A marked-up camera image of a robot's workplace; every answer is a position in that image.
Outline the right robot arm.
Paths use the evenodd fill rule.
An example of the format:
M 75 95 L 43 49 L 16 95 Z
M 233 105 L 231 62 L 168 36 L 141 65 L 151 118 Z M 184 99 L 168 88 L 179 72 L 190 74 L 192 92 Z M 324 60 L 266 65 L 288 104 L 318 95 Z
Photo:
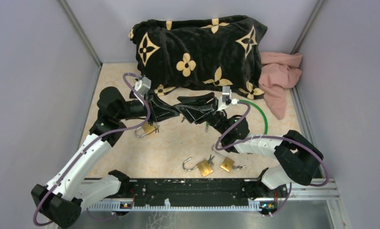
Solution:
M 223 93 L 202 96 L 179 96 L 174 105 L 190 123 L 206 122 L 221 136 L 213 146 L 216 151 L 255 154 L 274 158 L 279 165 L 263 171 L 256 190 L 263 197 L 270 196 L 275 188 L 298 183 L 312 186 L 312 179 L 323 162 L 322 153 L 299 132 L 289 130 L 285 135 L 254 135 L 249 132 L 246 116 L 251 105 Z

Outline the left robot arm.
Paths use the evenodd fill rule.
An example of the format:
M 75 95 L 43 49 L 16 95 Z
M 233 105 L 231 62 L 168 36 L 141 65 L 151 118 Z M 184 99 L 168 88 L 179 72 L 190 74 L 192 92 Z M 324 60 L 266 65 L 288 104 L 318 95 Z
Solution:
M 178 110 L 160 100 L 154 92 L 141 94 L 133 91 L 135 100 L 127 101 L 115 87 L 103 89 L 97 101 L 97 119 L 84 142 L 67 164 L 45 185 L 37 184 L 31 191 L 36 205 L 33 223 L 42 214 L 49 224 L 62 228 L 72 226 L 81 213 L 91 205 L 108 197 L 131 197 L 130 178 L 118 171 L 109 172 L 102 179 L 83 187 L 81 183 L 94 165 L 118 142 L 129 127 L 126 119 L 142 118 L 142 124 L 154 124 L 179 115 Z

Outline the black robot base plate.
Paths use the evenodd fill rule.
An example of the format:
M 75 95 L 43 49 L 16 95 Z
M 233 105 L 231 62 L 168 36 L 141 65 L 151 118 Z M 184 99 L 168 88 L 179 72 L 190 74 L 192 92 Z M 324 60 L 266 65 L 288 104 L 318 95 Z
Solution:
M 266 187 L 258 178 L 128 178 L 108 198 L 138 210 L 246 210 L 275 213 L 289 197 L 286 185 Z

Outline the silver padlock keys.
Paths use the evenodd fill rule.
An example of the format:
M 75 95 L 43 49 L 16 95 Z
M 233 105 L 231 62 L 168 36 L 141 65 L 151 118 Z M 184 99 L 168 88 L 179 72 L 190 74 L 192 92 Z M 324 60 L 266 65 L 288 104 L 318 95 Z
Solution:
M 160 125 L 158 123 L 154 123 L 155 133 L 159 132 Z

